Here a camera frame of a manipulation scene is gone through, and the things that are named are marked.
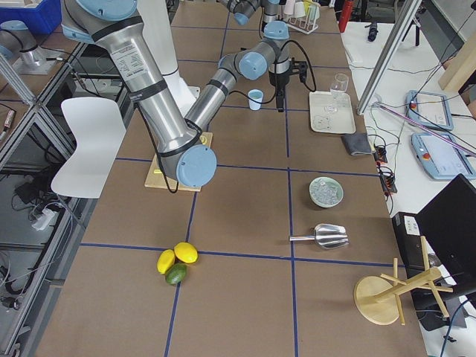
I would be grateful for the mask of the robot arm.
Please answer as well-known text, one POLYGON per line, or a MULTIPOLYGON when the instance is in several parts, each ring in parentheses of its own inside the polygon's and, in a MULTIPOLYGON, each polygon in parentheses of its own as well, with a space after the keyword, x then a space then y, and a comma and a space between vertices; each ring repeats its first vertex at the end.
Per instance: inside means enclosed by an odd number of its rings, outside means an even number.
POLYGON ((188 187, 207 184, 216 155, 200 141, 237 80, 256 80, 267 71, 289 69, 289 30, 269 22, 251 49, 229 54, 191 106, 180 78, 165 1, 62 1, 62 28, 69 39, 100 46, 109 53, 129 98, 158 139, 158 165, 166 178, 188 187))
POLYGON ((234 65, 238 73, 249 80, 256 80, 268 73, 269 80, 276 90, 289 83, 292 75, 298 75, 306 82, 309 62, 297 61, 289 56, 288 25, 277 18, 279 1, 222 1, 238 25, 247 25, 257 10, 263 10, 260 26, 262 38, 253 48, 234 55, 234 65))

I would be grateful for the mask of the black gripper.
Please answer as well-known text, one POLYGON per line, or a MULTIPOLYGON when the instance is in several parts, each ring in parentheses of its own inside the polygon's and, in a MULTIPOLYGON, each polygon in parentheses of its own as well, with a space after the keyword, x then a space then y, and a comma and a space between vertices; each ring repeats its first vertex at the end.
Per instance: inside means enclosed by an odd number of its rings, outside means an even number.
POLYGON ((300 82, 305 83, 308 69, 307 61, 296 60, 292 57, 284 62, 270 66, 268 71, 269 81, 272 86, 286 86, 291 76, 298 75, 300 82))

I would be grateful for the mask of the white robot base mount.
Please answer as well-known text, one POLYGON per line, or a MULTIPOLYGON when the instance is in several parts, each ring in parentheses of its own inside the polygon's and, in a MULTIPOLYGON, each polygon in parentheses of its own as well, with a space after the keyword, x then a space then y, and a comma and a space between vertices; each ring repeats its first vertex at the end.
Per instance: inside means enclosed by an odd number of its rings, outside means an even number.
POLYGON ((138 12, 144 21, 143 36, 162 77, 182 115, 199 96, 199 87, 189 87, 179 73, 170 20, 165 0, 139 0, 138 12))

